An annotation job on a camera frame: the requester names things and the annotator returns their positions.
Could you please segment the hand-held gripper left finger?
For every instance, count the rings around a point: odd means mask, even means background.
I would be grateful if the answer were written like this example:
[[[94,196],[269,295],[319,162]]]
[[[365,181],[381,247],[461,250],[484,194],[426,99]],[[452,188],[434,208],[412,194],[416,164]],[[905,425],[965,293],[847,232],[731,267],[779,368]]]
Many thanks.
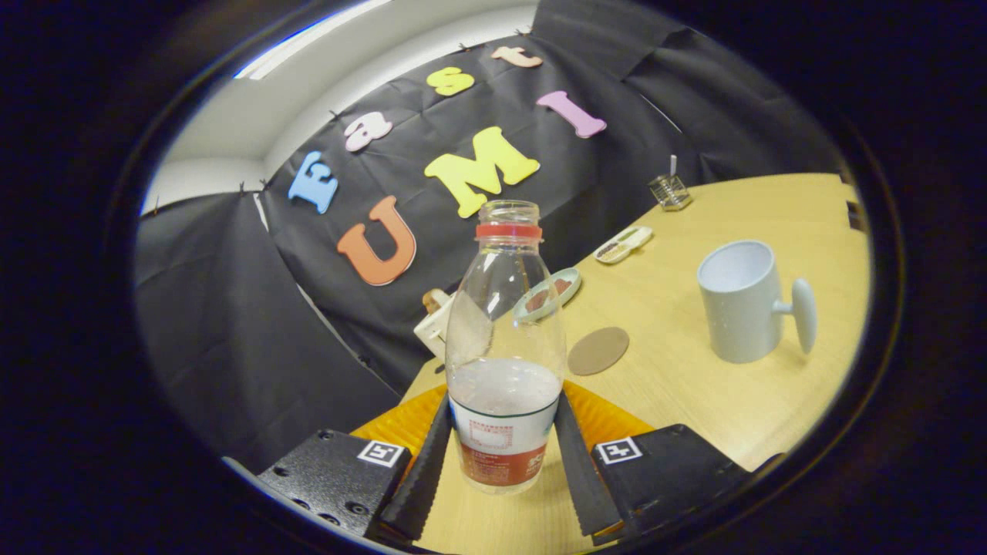
[[[258,480],[329,526],[409,546],[422,537],[440,484],[448,401],[441,385],[353,432],[320,429]]]

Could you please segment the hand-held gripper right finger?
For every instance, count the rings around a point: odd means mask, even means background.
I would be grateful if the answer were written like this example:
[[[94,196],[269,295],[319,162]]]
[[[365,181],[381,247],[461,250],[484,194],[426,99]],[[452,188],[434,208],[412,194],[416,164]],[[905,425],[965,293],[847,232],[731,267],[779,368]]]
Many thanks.
[[[685,424],[657,429],[574,382],[554,417],[579,527],[596,545],[673,530],[772,469],[744,469]]]

